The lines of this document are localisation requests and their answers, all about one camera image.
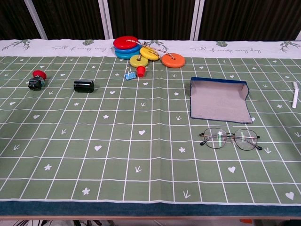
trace black cylinder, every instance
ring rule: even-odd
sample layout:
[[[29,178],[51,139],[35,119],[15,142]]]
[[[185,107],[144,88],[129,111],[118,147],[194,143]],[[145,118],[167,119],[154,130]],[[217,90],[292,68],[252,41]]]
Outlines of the black cylinder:
[[[80,93],[92,93],[94,91],[93,80],[78,80],[74,81],[74,90]]]

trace glasses lens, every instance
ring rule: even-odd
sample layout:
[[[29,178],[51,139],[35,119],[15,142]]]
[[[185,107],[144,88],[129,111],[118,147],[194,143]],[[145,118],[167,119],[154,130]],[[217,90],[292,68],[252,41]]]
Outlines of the glasses lens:
[[[240,149],[252,150],[257,144],[257,134],[248,129],[240,129],[234,134],[235,143]]]
[[[221,148],[227,141],[227,133],[219,128],[206,129],[204,139],[209,147]]]

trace curtain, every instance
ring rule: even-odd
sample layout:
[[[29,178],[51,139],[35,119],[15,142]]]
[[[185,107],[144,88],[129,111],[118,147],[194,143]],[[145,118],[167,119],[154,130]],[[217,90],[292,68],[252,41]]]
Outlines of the curtain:
[[[1,0],[0,40],[9,39],[40,39],[23,0]]]
[[[189,40],[194,0],[108,0],[113,37]]]
[[[48,39],[104,39],[97,0],[33,0]]]
[[[206,0],[198,40],[295,40],[300,0]]]

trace white stick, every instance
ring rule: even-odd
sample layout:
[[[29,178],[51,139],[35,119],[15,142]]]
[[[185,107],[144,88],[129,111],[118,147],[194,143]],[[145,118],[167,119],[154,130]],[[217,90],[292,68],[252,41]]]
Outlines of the white stick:
[[[298,99],[299,88],[298,88],[298,85],[295,81],[293,81],[293,88],[295,89],[295,93],[293,94],[292,108],[296,108],[297,107],[297,99]]]

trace glasses frame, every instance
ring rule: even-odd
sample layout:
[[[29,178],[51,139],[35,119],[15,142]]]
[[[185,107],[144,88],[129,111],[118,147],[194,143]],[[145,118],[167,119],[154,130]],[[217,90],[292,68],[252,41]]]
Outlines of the glasses frame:
[[[248,130],[248,131],[252,131],[252,132],[256,135],[256,137],[255,137],[255,138],[256,138],[256,143],[253,144],[253,143],[249,142],[248,140],[245,140],[245,141],[248,142],[249,144],[253,145],[253,148],[252,148],[252,149],[243,149],[243,148],[241,148],[241,147],[237,144],[236,139],[238,139],[238,136],[235,136],[235,133],[226,133],[226,136],[221,136],[221,137],[226,138],[225,143],[224,143],[221,147],[211,147],[211,146],[209,146],[208,143],[207,143],[207,140],[210,139],[211,137],[208,138],[208,139],[205,139],[205,133],[206,133],[206,131],[209,130],[209,129],[221,129],[221,128],[207,128],[207,129],[204,131],[204,133],[200,133],[200,136],[204,138],[204,141],[200,143],[201,146],[203,146],[204,144],[206,144],[208,147],[210,147],[210,148],[212,148],[212,149],[220,149],[220,148],[222,148],[222,147],[225,146],[225,144],[227,143],[228,139],[234,139],[234,142],[235,142],[236,146],[237,146],[239,149],[243,150],[243,151],[251,151],[251,150],[253,150],[254,148],[257,148],[258,150],[262,150],[262,147],[260,147],[260,146],[257,145],[257,141],[258,141],[258,139],[260,138],[260,136],[258,136],[258,135],[256,134],[256,132],[254,132],[253,130],[250,130],[250,129],[239,129],[239,130],[235,131],[235,133],[238,132],[238,131],[240,131],[240,130]]]

